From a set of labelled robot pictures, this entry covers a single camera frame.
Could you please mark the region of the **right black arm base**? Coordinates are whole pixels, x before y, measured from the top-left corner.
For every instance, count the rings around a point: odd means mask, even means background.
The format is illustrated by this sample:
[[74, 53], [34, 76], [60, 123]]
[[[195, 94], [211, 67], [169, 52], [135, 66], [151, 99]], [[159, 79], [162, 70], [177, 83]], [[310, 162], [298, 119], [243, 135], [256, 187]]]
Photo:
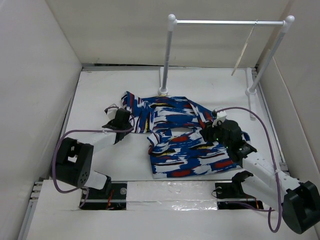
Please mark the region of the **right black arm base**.
[[252, 176], [252, 173], [245, 170], [236, 173], [229, 182], [216, 182], [211, 195], [217, 199], [217, 208], [219, 210], [251, 209], [266, 212], [263, 203], [247, 195], [241, 186], [245, 179]]

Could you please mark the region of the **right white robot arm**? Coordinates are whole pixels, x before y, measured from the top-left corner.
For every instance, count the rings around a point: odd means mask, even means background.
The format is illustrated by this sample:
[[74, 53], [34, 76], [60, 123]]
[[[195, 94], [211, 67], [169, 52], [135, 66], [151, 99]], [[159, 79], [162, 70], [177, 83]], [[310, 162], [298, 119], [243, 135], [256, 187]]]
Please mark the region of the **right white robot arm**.
[[231, 191], [237, 197], [245, 194], [256, 197], [279, 213], [286, 225], [302, 234], [320, 221], [320, 194], [310, 181], [300, 180], [275, 169], [244, 139], [238, 123], [233, 120], [208, 122], [200, 131], [207, 142], [218, 142], [225, 147], [229, 158], [243, 171]]

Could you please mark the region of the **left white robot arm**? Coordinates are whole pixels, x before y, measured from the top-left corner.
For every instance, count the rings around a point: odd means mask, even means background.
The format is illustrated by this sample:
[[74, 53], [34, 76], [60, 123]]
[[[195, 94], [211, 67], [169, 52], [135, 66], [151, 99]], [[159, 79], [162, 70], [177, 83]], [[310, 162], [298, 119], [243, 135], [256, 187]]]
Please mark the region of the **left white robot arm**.
[[98, 130], [70, 130], [58, 141], [52, 159], [51, 178], [59, 193], [78, 189], [93, 191], [100, 198], [111, 194], [111, 178], [91, 170], [93, 155], [120, 142], [133, 131], [131, 113], [118, 108], [114, 119]]

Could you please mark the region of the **blue patterned trousers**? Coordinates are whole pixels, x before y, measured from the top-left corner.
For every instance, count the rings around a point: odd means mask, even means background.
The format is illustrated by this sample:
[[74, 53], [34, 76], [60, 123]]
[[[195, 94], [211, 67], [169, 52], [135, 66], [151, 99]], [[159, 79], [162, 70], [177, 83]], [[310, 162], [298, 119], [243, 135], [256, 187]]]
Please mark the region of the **blue patterned trousers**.
[[136, 134], [148, 134], [154, 179], [184, 178], [238, 169], [218, 142], [204, 140], [200, 131], [213, 121], [212, 112], [185, 96], [141, 98], [129, 91], [121, 97], [134, 117]]

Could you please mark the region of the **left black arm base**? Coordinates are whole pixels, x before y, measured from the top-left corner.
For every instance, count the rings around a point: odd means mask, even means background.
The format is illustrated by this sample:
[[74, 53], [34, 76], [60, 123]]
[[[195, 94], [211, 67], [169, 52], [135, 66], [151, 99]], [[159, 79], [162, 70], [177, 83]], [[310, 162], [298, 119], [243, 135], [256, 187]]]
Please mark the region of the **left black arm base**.
[[127, 181], [113, 181], [107, 177], [102, 189], [83, 189], [80, 199], [81, 210], [122, 211], [127, 209]]

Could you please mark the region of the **cream plastic clothes hanger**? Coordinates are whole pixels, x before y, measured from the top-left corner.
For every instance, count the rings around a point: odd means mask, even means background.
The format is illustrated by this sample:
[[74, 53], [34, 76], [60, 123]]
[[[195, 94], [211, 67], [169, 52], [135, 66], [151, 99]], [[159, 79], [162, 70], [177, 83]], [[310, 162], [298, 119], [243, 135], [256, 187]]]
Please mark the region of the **cream plastic clothes hanger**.
[[246, 38], [246, 40], [245, 40], [245, 43], [244, 43], [244, 45], [243, 45], [243, 47], [242, 47], [242, 50], [241, 50], [241, 52], [240, 52], [240, 55], [239, 55], [239, 57], [238, 57], [235, 65], [234, 65], [234, 68], [233, 68], [233, 70], [232, 70], [231, 76], [233, 76], [233, 75], [235, 74], [236, 70], [238, 69], [239, 64], [241, 63], [241, 60], [242, 60], [242, 58], [243, 58], [243, 55], [244, 55], [244, 53], [245, 53], [245, 51], [246, 51], [246, 49], [247, 49], [249, 40], [250, 40], [250, 38], [251, 38], [251, 36], [252, 36], [252, 34], [253, 34], [253, 32], [254, 32], [257, 24], [258, 24], [258, 19], [255, 21], [253, 27], [251, 28], [251, 30], [250, 30], [250, 32], [249, 32], [249, 34], [248, 34], [248, 36], [247, 36], [247, 38]]

